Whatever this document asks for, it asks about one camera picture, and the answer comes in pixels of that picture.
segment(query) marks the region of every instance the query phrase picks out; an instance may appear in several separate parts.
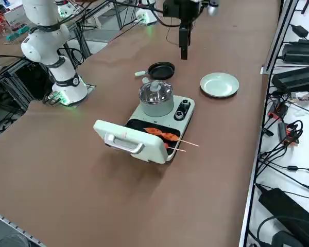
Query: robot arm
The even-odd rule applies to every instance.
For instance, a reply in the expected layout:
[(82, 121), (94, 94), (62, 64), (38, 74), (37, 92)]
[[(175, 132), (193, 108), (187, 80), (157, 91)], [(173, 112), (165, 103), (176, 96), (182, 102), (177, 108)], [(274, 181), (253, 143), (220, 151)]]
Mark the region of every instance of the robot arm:
[(23, 0), (23, 6), (27, 17), (38, 27), (23, 41), (23, 54), (48, 67), (55, 79), (53, 91), (60, 94), (62, 104), (83, 100), (88, 93), (86, 85), (69, 58), (57, 54), (69, 35), (68, 28), (60, 24), (57, 6), (51, 0)]

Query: skewer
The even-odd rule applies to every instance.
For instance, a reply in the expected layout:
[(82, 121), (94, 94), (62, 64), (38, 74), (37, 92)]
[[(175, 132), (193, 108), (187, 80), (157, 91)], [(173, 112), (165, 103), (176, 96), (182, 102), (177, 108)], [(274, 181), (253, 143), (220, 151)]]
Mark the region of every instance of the skewer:
[(196, 147), (199, 147), (199, 145), (197, 145), (197, 144), (189, 143), (189, 142), (187, 142), (187, 141), (185, 141), (185, 140), (181, 140), (181, 139), (178, 139), (178, 140), (181, 141), (181, 142), (188, 143), (188, 144), (194, 145), (194, 146), (196, 146)]
[(186, 152), (185, 150), (178, 149), (178, 148), (171, 148), (171, 147), (167, 147), (167, 148), (169, 148), (169, 149), (174, 149), (174, 150), (181, 151), (181, 152)]

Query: white plate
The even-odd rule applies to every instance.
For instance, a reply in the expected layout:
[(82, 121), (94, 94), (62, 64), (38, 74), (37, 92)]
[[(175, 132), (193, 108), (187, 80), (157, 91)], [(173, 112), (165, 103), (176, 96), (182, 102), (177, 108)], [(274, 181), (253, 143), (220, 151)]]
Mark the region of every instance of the white plate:
[(201, 79), (200, 87), (206, 94), (212, 97), (226, 98), (238, 91), (239, 82), (232, 75), (212, 73)]

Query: black frying pan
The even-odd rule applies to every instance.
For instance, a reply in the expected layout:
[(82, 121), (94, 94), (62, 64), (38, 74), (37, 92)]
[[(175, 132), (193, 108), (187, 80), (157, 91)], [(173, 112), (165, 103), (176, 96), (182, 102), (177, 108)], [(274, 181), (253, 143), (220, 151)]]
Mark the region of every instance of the black frying pan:
[(169, 62), (159, 62), (151, 65), (148, 71), (136, 72), (135, 76), (149, 75), (152, 80), (167, 80), (175, 73), (175, 66)]

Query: pot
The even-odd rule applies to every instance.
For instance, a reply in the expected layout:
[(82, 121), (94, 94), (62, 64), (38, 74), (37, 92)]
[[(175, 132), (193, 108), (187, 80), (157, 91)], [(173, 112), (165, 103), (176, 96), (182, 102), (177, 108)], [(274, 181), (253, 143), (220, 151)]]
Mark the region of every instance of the pot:
[(166, 81), (145, 83), (139, 90), (142, 111), (150, 117), (162, 117), (174, 108), (173, 87)]

